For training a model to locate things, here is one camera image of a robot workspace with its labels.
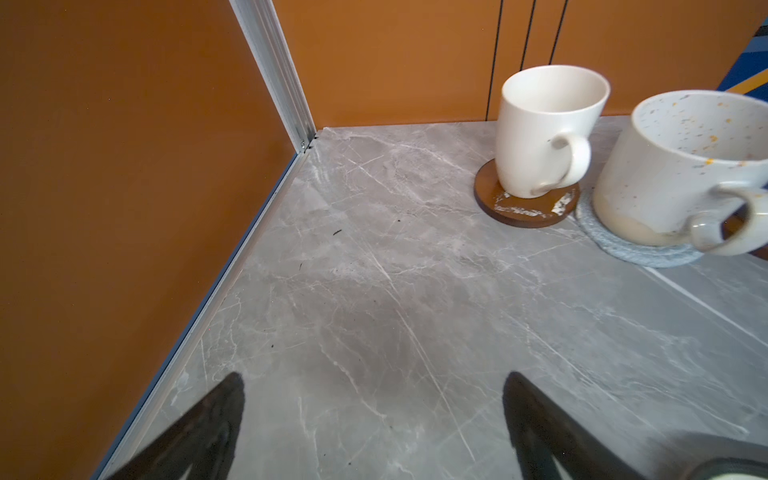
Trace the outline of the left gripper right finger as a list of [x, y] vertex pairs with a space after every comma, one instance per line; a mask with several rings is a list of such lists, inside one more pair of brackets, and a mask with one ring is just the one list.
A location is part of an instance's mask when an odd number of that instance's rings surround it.
[[508, 375], [503, 410], [525, 479], [640, 479], [642, 475], [603, 445], [520, 372]]

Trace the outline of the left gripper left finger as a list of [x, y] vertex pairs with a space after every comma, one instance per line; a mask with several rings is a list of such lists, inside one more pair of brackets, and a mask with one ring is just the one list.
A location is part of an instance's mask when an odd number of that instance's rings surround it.
[[229, 373], [113, 479], [225, 479], [235, 458], [244, 381]]

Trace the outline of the light blue rope coaster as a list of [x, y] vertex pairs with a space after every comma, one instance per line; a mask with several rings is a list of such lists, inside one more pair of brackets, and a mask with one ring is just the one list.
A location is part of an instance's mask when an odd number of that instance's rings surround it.
[[610, 231], [599, 219], [594, 206], [595, 188], [581, 194], [575, 219], [584, 233], [605, 253], [627, 263], [650, 268], [673, 268], [695, 262], [703, 253], [675, 238], [653, 245], [633, 242]]

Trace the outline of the dark glossy wooden coaster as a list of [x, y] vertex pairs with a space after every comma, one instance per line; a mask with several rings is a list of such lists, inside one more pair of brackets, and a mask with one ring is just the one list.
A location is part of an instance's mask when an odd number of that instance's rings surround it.
[[494, 159], [478, 170], [474, 181], [479, 207], [496, 221], [516, 228], [538, 229], [560, 223], [575, 210], [580, 194], [580, 186], [574, 184], [531, 199], [512, 196], [499, 182]]

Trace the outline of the light wooden round coaster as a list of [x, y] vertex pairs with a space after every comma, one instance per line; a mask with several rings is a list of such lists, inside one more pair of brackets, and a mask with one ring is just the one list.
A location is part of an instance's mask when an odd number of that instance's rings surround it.
[[744, 204], [722, 223], [723, 239], [729, 240], [734, 235], [739, 235], [743, 240], [748, 240], [752, 246], [755, 246], [755, 249], [749, 251], [750, 255], [767, 261], [767, 236], [760, 231], [755, 232], [750, 227], [749, 219], [749, 208], [747, 204]]

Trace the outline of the white mug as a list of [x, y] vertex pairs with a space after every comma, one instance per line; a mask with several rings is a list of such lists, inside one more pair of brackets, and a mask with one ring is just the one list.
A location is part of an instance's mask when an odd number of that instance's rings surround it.
[[589, 136], [610, 93], [603, 75], [579, 66], [538, 66], [508, 78], [495, 147], [503, 189], [537, 198], [578, 183], [590, 167]]
[[709, 90], [650, 97], [632, 112], [595, 186], [594, 206], [616, 235], [653, 245], [675, 238], [703, 253], [755, 249], [722, 223], [742, 205], [767, 236], [767, 104]]

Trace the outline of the strawberry print white tray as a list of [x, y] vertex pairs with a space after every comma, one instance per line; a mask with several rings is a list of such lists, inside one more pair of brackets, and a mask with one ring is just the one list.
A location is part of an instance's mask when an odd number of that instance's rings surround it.
[[766, 462], [742, 458], [716, 458], [694, 467], [687, 480], [767, 480]]

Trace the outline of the left aluminium corner post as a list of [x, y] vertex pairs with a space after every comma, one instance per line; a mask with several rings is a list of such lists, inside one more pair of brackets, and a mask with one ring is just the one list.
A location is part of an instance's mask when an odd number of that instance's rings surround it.
[[301, 154], [315, 138], [316, 127], [274, 4], [231, 0], [230, 5], [291, 143]]

